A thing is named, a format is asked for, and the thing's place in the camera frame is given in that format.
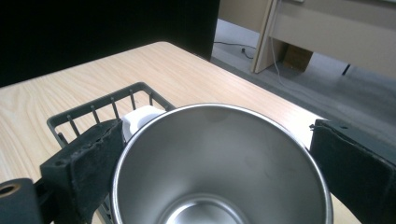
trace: cardboard box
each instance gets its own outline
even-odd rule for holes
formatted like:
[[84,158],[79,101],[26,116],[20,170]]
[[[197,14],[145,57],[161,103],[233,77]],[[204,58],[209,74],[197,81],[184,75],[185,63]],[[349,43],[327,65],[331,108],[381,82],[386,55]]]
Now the cardboard box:
[[293,45],[289,45],[286,50],[283,65],[304,72],[311,60],[313,52],[307,49],[302,49]]

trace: white object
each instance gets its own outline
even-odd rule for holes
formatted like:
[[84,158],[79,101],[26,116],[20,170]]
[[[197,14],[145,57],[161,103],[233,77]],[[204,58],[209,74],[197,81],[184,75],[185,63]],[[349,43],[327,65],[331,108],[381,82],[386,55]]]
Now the white object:
[[125,140],[131,139],[141,127],[164,112],[152,105],[145,105],[126,114],[122,118],[122,133]]

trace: gray carpet floor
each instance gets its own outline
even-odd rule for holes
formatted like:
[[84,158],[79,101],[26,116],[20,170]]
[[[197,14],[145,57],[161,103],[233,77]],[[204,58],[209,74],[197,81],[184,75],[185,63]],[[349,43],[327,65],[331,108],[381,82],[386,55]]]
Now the gray carpet floor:
[[[216,42],[254,47],[259,34],[218,22]],[[250,47],[215,43],[211,62],[319,116],[355,127],[396,148],[396,79],[384,77],[314,53],[305,72],[277,63],[259,74],[249,72]]]

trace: wooden table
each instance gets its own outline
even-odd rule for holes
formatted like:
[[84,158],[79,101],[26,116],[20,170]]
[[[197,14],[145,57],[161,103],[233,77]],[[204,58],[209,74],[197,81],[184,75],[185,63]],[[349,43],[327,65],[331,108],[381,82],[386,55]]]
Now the wooden table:
[[[160,42],[0,89],[0,182],[40,178],[39,165],[60,149],[46,124],[49,117],[139,81],[176,107],[224,103],[257,111],[308,147],[312,137],[308,126],[318,119],[271,92]],[[84,121],[81,128],[89,125]],[[332,202],[334,223],[359,223],[335,197]]]

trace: dark background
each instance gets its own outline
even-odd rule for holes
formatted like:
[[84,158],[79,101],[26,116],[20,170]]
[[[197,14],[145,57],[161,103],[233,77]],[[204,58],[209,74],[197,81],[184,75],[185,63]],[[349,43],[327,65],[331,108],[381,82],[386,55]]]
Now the dark background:
[[157,41],[210,59],[219,0],[0,4],[0,87]]

